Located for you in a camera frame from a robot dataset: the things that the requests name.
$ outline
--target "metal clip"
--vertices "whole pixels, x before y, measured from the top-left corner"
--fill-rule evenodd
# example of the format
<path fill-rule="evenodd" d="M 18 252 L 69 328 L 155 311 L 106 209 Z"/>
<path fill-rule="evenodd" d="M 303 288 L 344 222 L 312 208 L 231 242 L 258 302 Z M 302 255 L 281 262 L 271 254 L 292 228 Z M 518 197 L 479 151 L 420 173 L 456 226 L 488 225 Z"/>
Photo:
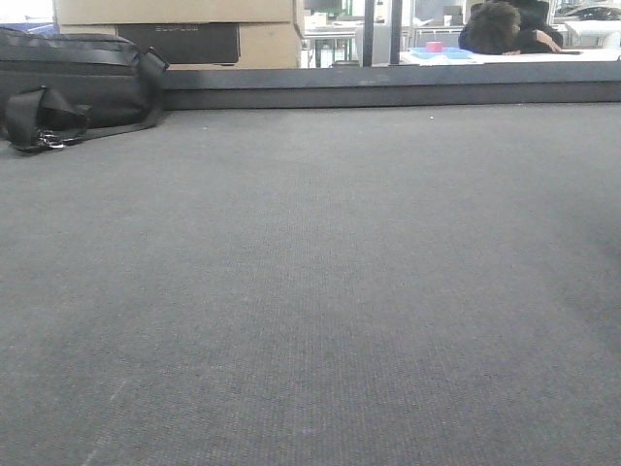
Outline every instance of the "metal clip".
<path fill-rule="evenodd" d="M 53 131 L 42 129 L 39 131 L 39 146 L 49 149 L 63 149 L 65 143 Z"/>

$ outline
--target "white wall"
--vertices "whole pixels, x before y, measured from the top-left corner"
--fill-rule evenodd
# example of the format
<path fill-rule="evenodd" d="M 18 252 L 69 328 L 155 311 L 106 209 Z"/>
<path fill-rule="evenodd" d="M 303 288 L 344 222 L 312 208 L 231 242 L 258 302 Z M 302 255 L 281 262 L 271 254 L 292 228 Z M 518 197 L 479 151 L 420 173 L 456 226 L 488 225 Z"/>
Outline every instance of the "white wall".
<path fill-rule="evenodd" d="M 0 0 L 0 17 L 3 19 L 51 18 L 52 11 L 52 0 Z"/>
<path fill-rule="evenodd" d="M 409 4 L 411 0 L 403 0 L 403 1 L 404 1 L 404 7 L 403 7 L 403 13 L 402 13 L 402 18 L 403 18 L 402 23 L 408 24 Z M 383 0 L 383 2 L 384 2 L 384 8 L 386 9 L 386 19 L 390 20 L 390 12 L 392 8 L 391 1 Z M 355 17 L 362 17 L 365 14 L 365 0 L 353 0 L 352 13 Z"/>
<path fill-rule="evenodd" d="M 390 16 L 390 0 L 383 0 L 387 15 Z M 442 19 L 442 9 L 447 5 L 462 5 L 463 0 L 403 0 L 403 24 L 409 22 L 409 8 L 414 6 L 414 15 L 419 19 Z M 353 0 L 353 14 L 363 16 L 365 13 L 365 0 Z"/>

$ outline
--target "blue tray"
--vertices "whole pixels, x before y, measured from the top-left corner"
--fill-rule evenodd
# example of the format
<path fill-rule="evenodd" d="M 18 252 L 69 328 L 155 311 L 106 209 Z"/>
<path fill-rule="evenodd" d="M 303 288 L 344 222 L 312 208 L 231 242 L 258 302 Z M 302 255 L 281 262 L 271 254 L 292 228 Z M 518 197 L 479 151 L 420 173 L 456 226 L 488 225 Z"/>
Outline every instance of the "blue tray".
<path fill-rule="evenodd" d="M 434 56 L 444 55 L 448 58 L 470 58 L 471 51 L 458 49 L 456 47 L 444 47 L 442 51 L 427 51 L 424 47 L 412 47 L 409 53 L 418 58 L 433 58 Z"/>

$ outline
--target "person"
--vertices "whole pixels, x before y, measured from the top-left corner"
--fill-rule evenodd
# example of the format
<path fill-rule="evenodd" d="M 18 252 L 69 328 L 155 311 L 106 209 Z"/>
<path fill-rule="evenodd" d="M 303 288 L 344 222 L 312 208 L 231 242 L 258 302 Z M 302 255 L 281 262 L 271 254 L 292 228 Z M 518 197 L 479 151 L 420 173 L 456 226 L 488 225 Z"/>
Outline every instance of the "person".
<path fill-rule="evenodd" d="M 460 49 L 484 54 L 550 53 L 561 45 L 541 29 L 522 25 L 517 8 L 506 1 L 483 3 L 459 35 Z"/>
<path fill-rule="evenodd" d="M 550 36 L 557 46 L 563 46 L 563 36 L 561 33 L 547 23 L 547 13 L 550 8 L 548 2 L 541 0 L 506 1 L 520 12 L 520 29 L 537 29 Z"/>

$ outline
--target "ledge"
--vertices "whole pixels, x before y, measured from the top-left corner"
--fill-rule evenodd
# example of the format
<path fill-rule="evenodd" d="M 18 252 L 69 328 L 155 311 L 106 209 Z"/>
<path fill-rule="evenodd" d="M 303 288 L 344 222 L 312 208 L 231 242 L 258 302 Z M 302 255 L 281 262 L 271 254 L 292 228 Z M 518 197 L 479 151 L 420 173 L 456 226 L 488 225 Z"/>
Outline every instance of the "ledge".
<path fill-rule="evenodd" d="M 621 61 L 168 71 L 169 110 L 619 102 Z"/>

